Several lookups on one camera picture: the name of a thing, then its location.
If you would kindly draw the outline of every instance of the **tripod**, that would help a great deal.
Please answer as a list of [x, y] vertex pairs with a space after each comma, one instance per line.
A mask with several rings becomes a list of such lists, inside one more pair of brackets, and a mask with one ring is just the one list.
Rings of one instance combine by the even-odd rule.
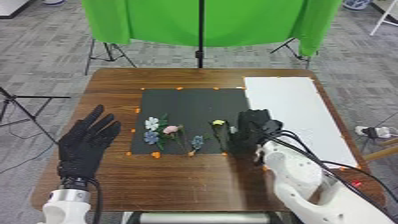
[[[102, 43], [102, 47], [104, 47], [104, 52], [106, 52], [106, 56], [108, 58], [99, 58], [99, 57], [92, 57], [92, 52], [93, 52], [93, 47], [95, 47], [95, 39], [92, 38], [90, 40], [90, 50], [88, 50], [88, 58], [86, 58], [86, 64], [84, 64], [84, 76], [88, 75], [88, 69], [90, 69], [90, 61], [92, 60], [100, 60], [100, 61], [106, 61], [106, 62], [115, 62], [118, 58], [125, 58], [127, 60], [127, 63], [131, 64], [131, 66], [136, 68], [134, 64], [132, 64], [132, 61], [124, 53], [124, 51], [120, 50], [120, 47], [116, 44], [108, 44], [108, 43]], [[120, 55], [115, 57], [113, 56], [113, 49], [118, 51]]]
[[[4, 89], [3, 89], [1, 87], [0, 87], [0, 94], [1, 94], [3, 97], [4, 97], [4, 99], [3, 99], [3, 108], [1, 108], [1, 112], [0, 112], [0, 128], [4, 127], [4, 126], [10, 126], [10, 125], [13, 125], [13, 124], [19, 124], [19, 123], [22, 123], [22, 122], [26, 122], [26, 121], [31, 121], [33, 124], [35, 124], [35, 126], [36, 126], [36, 128], [40, 129], [40, 132], [44, 133], [44, 135], [47, 136], [49, 140], [51, 140], [52, 143], [56, 144], [56, 141], [54, 141], [51, 135], [47, 134], [47, 132], [45, 132], [45, 130], [44, 130], [40, 124], [36, 123], [35, 118], [36, 118], [36, 116], [38, 116], [38, 114], [40, 114], [40, 112], [42, 112], [42, 110], [44, 110], [44, 107], [45, 107], [49, 101], [51, 101], [52, 99], [68, 99], [70, 97], [67, 97], [67, 96], [15, 96], [15, 95], [10, 95], [10, 94], [6, 93], [6, 91], [4, 91]], [[15, 99], [45, 99], [45, 102], [44, 102], [44, 104], [42, 104], [42, 106], [40, 106], [40, 108], [38, 108], [38, 110], [36, 110], [36, 112], [35, 112], [33, 114], [29, 114], [29, 112], [26, 111], [26, 109], [24, 109], [24, 107], [20, 106], [19, 102], [15, 101]], [[4, 115], [4, 110], [6, 110], [8, 103], [12, 103], [13, 106], [19, 108], [19, 110], [20, 110], [20, 112], [24, 113], [24, 115], [26, 115], [28, 118], [24, 118], [24, 119], [20, 119], [20, 120], [17, 120], [17, 121], [6, 123], [6, 124], [1, 124], [1, 121], [3, 121], [3, 115]]]
[[308, 63], [310, 63], [310, 57], [303, 57], [301, 55], [298, 55], [289, 47], [289, 42], [294, 40], [296, 38], [289, 38], [289, 40], [282, 43], [282, 45], [271, 50], [269, 54], [273, 54], [282, 47], [285, 47], [291, 51], [291, 54], [294, 56], [294, 58], [299, 60], [299, 61], [305, 61], [305, 69], [308, 69]]

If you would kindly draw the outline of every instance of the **black pad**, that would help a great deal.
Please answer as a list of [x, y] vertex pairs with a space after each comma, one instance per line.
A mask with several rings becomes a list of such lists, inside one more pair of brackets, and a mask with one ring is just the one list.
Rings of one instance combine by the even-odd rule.
[[[155, 145], [143, 142], [145, 125], [148, 117], [161, 118], [168, 114], [168, 125], [182, 125], [186, 133], [186, 149], [191, 150], [189, 141], [195, 135], [209, 135], [196, 153], [219, 154], [219, 144], [212, 137], [209, 122], [227, 120], [235, 127], [237, 113], [246, 111], [246, 98], [241, 89], [150, 89], [143, 91], [140, 114], [134, 123], [131, 152], [150, 154]], [[184, 154], [175, 141], [166, 140], [163, 154]]]

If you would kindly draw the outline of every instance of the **floor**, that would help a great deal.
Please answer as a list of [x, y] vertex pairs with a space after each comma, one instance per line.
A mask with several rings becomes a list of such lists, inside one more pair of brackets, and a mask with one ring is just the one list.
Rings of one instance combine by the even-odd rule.
[[[321, 80], [328, 96], [347, 129], [354, 125], [374, 126], [398, 112], [398, 28], [383, 25], [369, 37], [379, 14], [367, 8], [362, 12], [339, 10], [319, 55], [310, 70]], [[22, 95], [70, 96], [52, 100], [38, 123], [58, 138], [90, 76], [83, 76], [90, 32], [77, 0], [60, 7], [45, 7], [35, 1], [12, 20], [0, 20], [0, 85]], [[267, 54], [276, 44], [205, 51], [203, 67], [209, 68], [303, 68], [285, 49]], [[132, 41], [122, 46], [138, 67], [195, 67], [193, 48]], [[99, 67], [125, 67], [120, 59], [113, 64], [93, 62]], [[35, 110], [40, 100], [22, 100]], [[12, 107], [4, 121], [20, 118]], [[398, 116], [383, 126], [398, 127]], [[49, 147], [47, 138], [28, 139], [36, 129], [24, 123], [0, 129], [0, 172]], [[362, 153], [379, 148], [369, 142]], [[54, 147], [15, 169], [0, 173], [0, 222], [35, 223], [42, 215], [29, 207], [29, 194]], [[398, 194], [398, 155], [369, 162], [374, 176], [385, 181]], [[390, 200], [386, 209], [398, 218], [398, 206]], [[102, 223], [116, 223], [120, 214], [106, 214]]]

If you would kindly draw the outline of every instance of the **black glove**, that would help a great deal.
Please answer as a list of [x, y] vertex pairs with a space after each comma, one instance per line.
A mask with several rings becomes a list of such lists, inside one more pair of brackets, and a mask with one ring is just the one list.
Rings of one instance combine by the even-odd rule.
[[102, 105], [97, 105], [58, 141], [60, 178], [93, 178], [102, 152], [120, 132], [120, 122], [109, 124], [113, 114], [95, 122], [100, 113]]
[[228, 151], [234, 155], [253, 155], [259, 139], [282, 128], [282, 122], [271, 120], [267, 110], [246, 110], [237, 115], [237, 132], [230, 135]]

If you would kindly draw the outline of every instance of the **green screen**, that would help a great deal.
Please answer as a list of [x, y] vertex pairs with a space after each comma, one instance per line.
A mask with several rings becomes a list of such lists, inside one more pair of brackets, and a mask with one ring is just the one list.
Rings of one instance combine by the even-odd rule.
[[[299, 55], [317, 50], [340, 0], [205, 0], [203, 46], [299, 40]], [[92, 36], [196, 46], [198, 0], [83, 0]]]

